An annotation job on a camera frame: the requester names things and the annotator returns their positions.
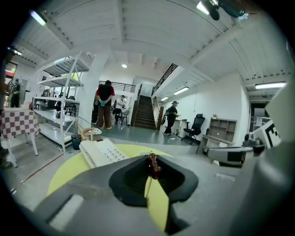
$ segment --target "black railing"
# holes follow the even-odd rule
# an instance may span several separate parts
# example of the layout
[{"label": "black railing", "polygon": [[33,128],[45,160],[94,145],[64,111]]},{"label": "black railing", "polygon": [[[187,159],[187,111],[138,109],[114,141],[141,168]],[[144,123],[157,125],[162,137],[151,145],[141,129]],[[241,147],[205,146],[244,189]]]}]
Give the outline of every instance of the black railing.
[{"label": "black railing", "polygon": [[154,94],[154,92],[156,92],[156,90],[162,85],[162,83],[166,80],[166,78],[168,78],[168,76],[178,67],[178,65],[176,64],[171,64],[171,66],[169,66],[169,68],[166,70],[165,74],[162,76],[162,78],[160,79],[160,81],[157,83],[157,85],[153,88],[153,92],[152,95]]},{"label": "black railing", "polygon": [[[105,84],[105,83],[106,83],[105,81],[99,81],[98,85]],[[112,82],[112,87],[117,90],[134,93],[136,86],[132,84]]]}]

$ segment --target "small round table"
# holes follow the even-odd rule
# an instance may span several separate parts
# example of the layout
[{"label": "small round table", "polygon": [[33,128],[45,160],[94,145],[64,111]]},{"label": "small round table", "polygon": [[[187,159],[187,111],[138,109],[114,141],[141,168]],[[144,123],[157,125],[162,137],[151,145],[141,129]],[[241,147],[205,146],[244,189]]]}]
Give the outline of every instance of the small round table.
[{"label": "small round table", "polygon": [[[130,144],[115,144],[115,146],[125,154],[126,157],[132,158],[138,156],[139,153],[153,152],[157,155],[166,155],[172,157],[171,155],[153,149],[150,147],[140,146],[140,145],[130,145]],[[87,164],[82,153],[79,153],[70,159],[68,159],[54,174],[48,188],[47,195],[50,195],[55,190],[59,189],[66,182],[76,177],[78,174],[89,170],[90,167]]]}]

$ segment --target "checkered tablecloth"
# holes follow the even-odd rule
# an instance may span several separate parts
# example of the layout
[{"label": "checkered tablecloth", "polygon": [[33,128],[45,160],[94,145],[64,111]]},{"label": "checkered tablecloth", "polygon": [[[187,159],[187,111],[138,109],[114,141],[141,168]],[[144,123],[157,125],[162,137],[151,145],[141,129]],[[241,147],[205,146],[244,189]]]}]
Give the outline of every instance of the checkered tablecloth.
[{"label": "checkered tablecloth", "polygon": [[31,110],[4,109],[1,114],[0,129],[5,139],[15,135],[39,133],[40,127]]}]

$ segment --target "trash can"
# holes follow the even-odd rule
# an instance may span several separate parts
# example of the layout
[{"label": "trash can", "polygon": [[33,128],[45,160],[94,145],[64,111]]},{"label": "trash can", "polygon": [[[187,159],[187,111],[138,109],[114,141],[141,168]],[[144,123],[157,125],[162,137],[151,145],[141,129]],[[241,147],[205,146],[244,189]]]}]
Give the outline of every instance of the trash can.
[{"label": "trash can", "polygon": [[74,150],[80,150],[81,135],[71,135]]}]

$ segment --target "person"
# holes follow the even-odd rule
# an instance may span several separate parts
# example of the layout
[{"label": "person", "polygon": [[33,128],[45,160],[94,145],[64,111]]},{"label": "person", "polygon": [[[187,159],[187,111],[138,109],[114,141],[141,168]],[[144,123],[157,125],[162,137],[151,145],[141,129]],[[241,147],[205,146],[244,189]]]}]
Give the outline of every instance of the person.
[{"label": "person", "polygon": [[15,87],[11,98],[11,107],[19,107],[20,85],[18,79],[15,80]]},{"label": "person", "polygon": [[115,107],[115,113],[116,113],[116,115],[115,115],[115,120],[116,120],[116,123],[118,123],[118,120],[119,120],[119,115],[120,115],[120,113],[121,113],[121,111],[122,111],[122,106],[124,106],[124,99],[125,98],[125,96],[124,95],[122,95],[122,96],[120,96],[117,100],[116,100],[116,107]]},{"label": "person", "polygon": [[164,135],[172,134],[171,127],[174,125],[176,117],[179,117],[179,115],[177,114],[177,109],[176,109],[177,105],[178,105],[178,102],[174,101],[172,102],[172,106],[169,108],[169,113],[167,116],[168,125],[164,132]]},{"label": "person", "polygon": [[[5,69],[6,69],[6,65],[11,61],[13,55],[14,53],[11,50],[8,50],[5,60],[2,62],[2,65],[0,68],[0,116],[4,109],[6,92],[10,91],[10,86],[8,86],[5,83],[5,77],[6,77]],[[8,149],[3,148],[0,141],[0,168],[1,169],[7,169],[12,167],[12,163],[6,161],[7,154],[8,154]]]},{"label": "person", "polygon": [[94,102],[93,102],[93,111],[92,111],[92,118],[91,122],[93,124],[96,124],[97,118],[98,118],[98,106],[100,105],[100,102],[97,99],[97,91],[95,92]]},{"label": "person", "polygon": [[114,88],[112,87],[111,81],[107,80],[106,84],[98,87],[96,96],[100,105],[98,107],[98,126],[100,129],[103,128],[105,123],[106,129],[112,128],[111,121],[111,107],[112,107],[112,97],[115,95]]}]

